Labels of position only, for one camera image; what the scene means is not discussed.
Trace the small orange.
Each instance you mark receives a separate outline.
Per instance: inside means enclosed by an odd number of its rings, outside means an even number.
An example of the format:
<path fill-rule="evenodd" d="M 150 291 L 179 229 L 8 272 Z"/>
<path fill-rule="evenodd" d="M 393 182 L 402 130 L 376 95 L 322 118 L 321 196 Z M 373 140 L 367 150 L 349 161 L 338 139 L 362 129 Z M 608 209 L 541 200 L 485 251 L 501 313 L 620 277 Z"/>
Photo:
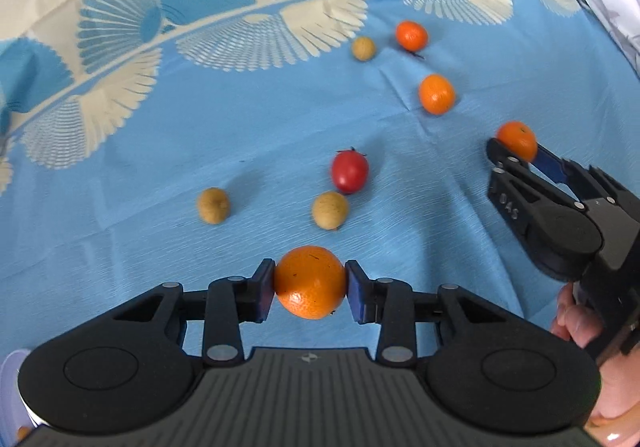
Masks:
<path fill-rule="evenodd" d="M 422 51 L 428 43 L 428 32 L 426 29 L 411 20 L 403 20 L 397 25 L 395 37 L 397 43 L 410 53 Z"/>
<path fill-rule="evenodd" d="M 521 121 L 508 121 L 497 131 L 497 140 L 509 152 L 527 162 L 533 162 L 538 152 L 538 142 L 533 130 Z"/>

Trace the tan longan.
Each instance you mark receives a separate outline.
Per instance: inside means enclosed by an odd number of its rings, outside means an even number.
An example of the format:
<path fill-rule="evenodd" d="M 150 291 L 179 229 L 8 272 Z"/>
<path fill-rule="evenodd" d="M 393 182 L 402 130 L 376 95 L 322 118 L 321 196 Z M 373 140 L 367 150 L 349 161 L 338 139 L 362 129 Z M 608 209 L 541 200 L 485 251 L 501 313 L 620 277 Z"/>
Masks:
<path fill-rule="evenodd" d="M 375 42 L 369 37 L 356 37 L 352 41 L 352 56 L 360 62 L 371 60 L 377 51 Z"/>
<path fill-rule="evenodd" d="M 198 196 L 198 216 L 209 225 L 218 225 L 228 218 L 231 204 L 224 189 L 209 187 Z"/>
<path fill-rule="evenodd" d="M 349 204 L 345 196 L 337 192 L 325 192 L 314 199 L 311 216 L 316 225 L 325 230 L 336 230 L 346 221 Z"/>

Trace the red cherry tomato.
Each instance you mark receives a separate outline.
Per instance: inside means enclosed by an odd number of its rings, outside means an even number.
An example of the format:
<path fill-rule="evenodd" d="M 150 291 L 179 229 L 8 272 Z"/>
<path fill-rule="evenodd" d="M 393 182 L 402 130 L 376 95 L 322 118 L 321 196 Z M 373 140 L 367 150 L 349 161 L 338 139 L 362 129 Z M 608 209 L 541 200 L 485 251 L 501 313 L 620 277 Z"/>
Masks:
<path fill-rule="evenodd" d="M 367 183 L 369 162 L 355 148 L 340 150 L 331 163 L 330 174 L 334 186 L 341 193 L 357 193 Z"/>

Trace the orange mid tablecloth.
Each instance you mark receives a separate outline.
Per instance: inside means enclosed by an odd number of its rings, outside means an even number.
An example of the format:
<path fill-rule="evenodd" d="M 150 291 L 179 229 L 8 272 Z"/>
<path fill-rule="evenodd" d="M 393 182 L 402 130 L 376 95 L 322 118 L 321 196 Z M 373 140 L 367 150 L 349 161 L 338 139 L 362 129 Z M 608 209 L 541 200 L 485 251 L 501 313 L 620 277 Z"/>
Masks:
<path fill-rule="evenodd" d="M 429 114 L 441 116 L 454 107 L 457 93 L 445 77 L 440 74 L 430 74 L 419 86 L 419 98 L 423 108 Z"/>

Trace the blue fan-pattern tablecloth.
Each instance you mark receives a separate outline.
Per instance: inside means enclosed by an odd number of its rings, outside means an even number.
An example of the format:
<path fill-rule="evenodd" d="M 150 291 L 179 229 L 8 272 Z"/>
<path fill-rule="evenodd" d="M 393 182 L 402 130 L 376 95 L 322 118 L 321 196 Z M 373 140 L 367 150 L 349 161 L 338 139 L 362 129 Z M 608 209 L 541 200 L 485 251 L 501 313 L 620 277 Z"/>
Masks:
<path fill-rule="evenodd" d="M 422 51 L 397 43 L 403 20 Z M 457 93 L 441 116 L 430 74 Z M 547 326 L 559 286 L 485 194 L 510 120 L 638 188 L 639 68 L 585 0 L 1 0 L 2 352 L 299 245 Z M 350 148 L 369 176 L 343 194 Z M 209 187 L 231 204 L 218 225 L 198 216 Z M 349 204 L 336 230 L 311 216 L 325 192 Z"/>

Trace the lavender plate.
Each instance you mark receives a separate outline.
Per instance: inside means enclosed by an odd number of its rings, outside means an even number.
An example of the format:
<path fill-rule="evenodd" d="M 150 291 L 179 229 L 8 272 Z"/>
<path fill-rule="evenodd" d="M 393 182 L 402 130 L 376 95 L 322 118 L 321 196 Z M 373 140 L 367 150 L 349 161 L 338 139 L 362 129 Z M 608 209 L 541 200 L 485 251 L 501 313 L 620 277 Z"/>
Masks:
<path fill-rule="evenodd" d="M 38 424 L 25 406 L 17 384 L 18 373 L 29 354 L 29 349 L 16 349 L 1 362 L 0 434 L 4 447 L 18 443 L 17 433 L 21 427 L 32 429 Z"/>

